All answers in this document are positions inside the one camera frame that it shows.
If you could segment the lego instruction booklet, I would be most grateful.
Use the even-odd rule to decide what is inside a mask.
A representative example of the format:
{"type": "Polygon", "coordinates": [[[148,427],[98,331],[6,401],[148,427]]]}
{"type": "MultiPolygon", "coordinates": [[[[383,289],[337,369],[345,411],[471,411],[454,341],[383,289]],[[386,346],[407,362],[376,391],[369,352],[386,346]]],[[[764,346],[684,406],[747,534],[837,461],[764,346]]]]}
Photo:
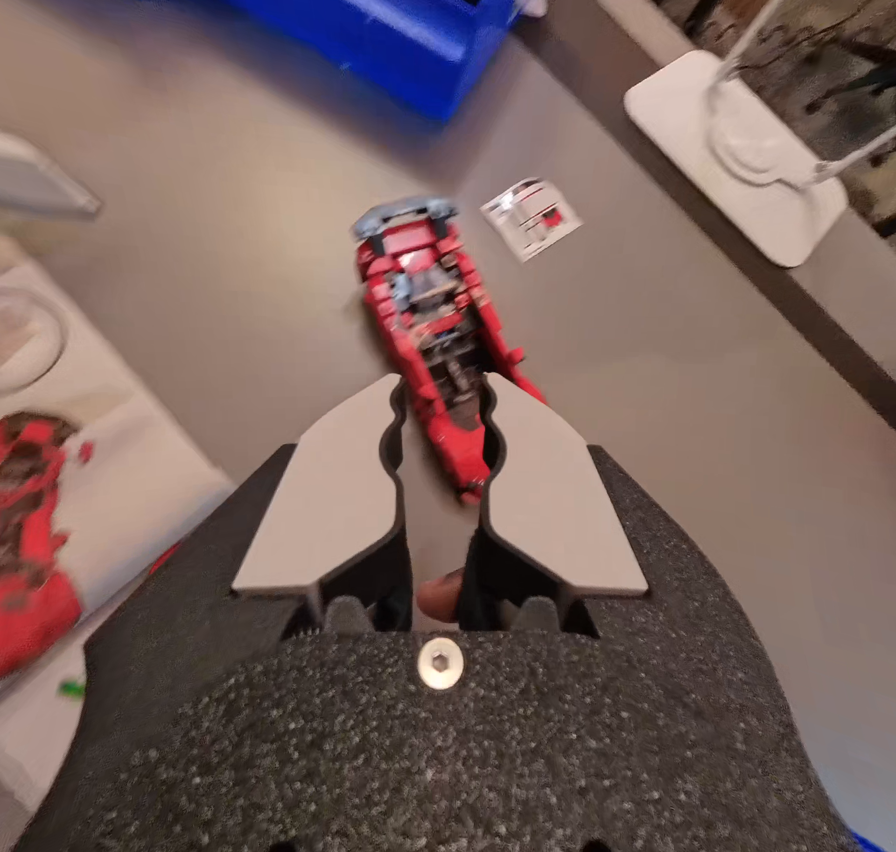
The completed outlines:
{"type": "Polygon", "coordinates": [[[2,237],[2,690],[232,489],[73,300],[2,237]]]}

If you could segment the white lamp base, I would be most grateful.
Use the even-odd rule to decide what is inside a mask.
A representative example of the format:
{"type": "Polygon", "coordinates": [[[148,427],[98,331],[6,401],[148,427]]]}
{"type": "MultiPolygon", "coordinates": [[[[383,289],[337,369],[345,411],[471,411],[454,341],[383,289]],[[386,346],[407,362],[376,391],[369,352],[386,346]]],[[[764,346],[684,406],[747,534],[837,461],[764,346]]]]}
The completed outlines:
{"type": "Polygon", "coordinates": [[[725,59],[694,50],[623,98],[626,114],[769,262],[804,264],[847,207],[836,177],[739,77],[784,0],[768,0],[725,59]]]}

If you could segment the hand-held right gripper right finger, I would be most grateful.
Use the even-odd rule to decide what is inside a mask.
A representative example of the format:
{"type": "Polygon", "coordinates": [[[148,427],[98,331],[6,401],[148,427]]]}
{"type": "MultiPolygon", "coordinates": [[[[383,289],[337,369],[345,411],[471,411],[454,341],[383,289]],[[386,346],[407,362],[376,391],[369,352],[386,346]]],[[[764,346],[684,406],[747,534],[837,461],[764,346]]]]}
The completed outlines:
{"type": "Polygon", "coordinates": [[[586,602],[643,599],[648,580],[587,442],[548,405],[488,373],[481,416],[490,469],[464,569],[461,630],[508,630],[547,599],[563,630],[586,629],[586,602]]]}

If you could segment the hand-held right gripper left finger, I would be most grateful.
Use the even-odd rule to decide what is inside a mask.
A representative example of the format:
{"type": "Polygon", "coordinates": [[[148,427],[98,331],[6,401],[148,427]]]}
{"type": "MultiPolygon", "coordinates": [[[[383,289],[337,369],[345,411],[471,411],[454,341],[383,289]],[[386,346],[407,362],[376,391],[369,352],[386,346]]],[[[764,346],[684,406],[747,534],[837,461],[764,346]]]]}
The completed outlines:
{"type": "Polygon", "coordinates": [[[389,373],[304,432],[231,589],[299,597],[319,624],[338,598],[372,610],[381,632],[413,620],[402,462],[405,386],[389,373]]]}

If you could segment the blue plastic bin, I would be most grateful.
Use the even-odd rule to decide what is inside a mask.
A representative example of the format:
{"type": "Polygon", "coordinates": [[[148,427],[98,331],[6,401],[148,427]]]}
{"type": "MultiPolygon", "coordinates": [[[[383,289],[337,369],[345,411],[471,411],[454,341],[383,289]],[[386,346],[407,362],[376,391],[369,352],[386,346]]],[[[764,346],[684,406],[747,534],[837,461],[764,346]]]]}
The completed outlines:
{"type": "Polygon", "coordinates": [[[224,1],[446,121],[533,0],[224,1]]]}

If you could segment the person's right hand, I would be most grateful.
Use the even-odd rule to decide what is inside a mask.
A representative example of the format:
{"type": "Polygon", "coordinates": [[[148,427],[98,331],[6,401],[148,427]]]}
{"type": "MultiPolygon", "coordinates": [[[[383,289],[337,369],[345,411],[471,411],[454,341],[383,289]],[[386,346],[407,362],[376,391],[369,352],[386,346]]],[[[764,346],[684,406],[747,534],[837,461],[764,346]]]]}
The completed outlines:
{"type": "Polygon", "coordinates": [[[444,624],[458,622],[464,573],[465,568],[461,567],[421,583],[416,592],[416,604],[421,614],[444,624]]]}

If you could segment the small printed paper sheet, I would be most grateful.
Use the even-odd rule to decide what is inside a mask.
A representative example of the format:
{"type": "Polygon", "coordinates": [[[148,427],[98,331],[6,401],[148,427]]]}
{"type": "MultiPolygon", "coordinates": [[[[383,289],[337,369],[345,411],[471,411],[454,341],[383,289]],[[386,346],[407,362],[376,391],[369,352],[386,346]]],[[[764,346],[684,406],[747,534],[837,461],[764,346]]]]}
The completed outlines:
{"type": "Polygon", "coordinates": [[[538,176],[515,183],[479,211],[521,263],[531,261],[583,225],[562,192],[538,176]]]}

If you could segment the red lego car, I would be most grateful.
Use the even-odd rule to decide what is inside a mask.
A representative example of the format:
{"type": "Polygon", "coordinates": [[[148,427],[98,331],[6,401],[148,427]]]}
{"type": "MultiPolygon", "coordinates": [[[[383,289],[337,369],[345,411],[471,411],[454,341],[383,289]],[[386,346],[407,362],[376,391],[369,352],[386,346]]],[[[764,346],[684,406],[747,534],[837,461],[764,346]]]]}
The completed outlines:
{"type": "Polygon", "coordinates": [[[478,503],[490,475],[480,417],[485,373],[545,399],[524,375],[445,197],[405,197],[356,219],[364,303],[409,403],[459,499],[478,503]]]}

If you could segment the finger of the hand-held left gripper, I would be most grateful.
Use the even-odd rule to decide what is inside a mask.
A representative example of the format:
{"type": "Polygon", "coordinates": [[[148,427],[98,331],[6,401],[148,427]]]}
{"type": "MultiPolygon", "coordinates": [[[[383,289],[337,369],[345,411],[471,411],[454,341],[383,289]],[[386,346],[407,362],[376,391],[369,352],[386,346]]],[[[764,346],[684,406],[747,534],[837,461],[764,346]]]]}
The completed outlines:
{"type": "Polygon", "coordinates": [[[3,218],[93,219],[97,197],[28,141],[1,134],[3,218]]]}

